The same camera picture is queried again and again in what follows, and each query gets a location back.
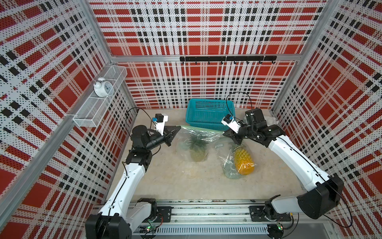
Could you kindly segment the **clear zip-top bag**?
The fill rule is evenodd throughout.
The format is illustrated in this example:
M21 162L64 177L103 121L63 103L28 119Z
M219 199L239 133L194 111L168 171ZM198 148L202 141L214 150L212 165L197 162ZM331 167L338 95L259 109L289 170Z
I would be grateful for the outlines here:
M218 159L222 163L223 173L228 179L240 179L240 178L247 176L247 175L240 175L234 166L233 149L235 148L236 145L238 145L238 144L223 141L223 142L218 142L214 148Z
M176 156L186 162L204 162L222 134L218 130L182 125L175 137Z

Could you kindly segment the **green-yellow pineapple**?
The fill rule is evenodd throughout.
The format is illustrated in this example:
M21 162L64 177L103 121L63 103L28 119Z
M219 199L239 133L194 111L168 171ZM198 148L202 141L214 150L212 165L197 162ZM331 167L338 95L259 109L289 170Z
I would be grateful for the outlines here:
M201 135L192 135L189 138L190 158L194 162L203 162L208 157L207 138Z

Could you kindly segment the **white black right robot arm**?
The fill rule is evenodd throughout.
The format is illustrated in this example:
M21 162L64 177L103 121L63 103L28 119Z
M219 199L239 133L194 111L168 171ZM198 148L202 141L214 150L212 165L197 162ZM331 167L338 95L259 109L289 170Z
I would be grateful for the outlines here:
M305 193L297 196L275 196L266 202L266 214L273 217L284 213L304 213L311 219L319 219L334 209L341 200L344 182L330 176L316 166L291 142L276 124L268 125L261 109L248 110L246 123L233 116L222 120L229 130L226 135L236 144L250 139L274 152L296 175Z

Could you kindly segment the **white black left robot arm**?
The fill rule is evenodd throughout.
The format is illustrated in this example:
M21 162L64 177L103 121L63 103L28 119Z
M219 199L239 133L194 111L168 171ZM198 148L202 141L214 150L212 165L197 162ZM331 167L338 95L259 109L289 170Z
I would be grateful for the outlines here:
M155 130L144 125L132 130L132 148L117 187L100 211L89 215L85 223L88 239L130 239L142 222L156 217L157 204L153 198L140 199L133 209L129 209L129 205L151 163L152 150L163 143L171 146L180 129L180 126L160 123Z

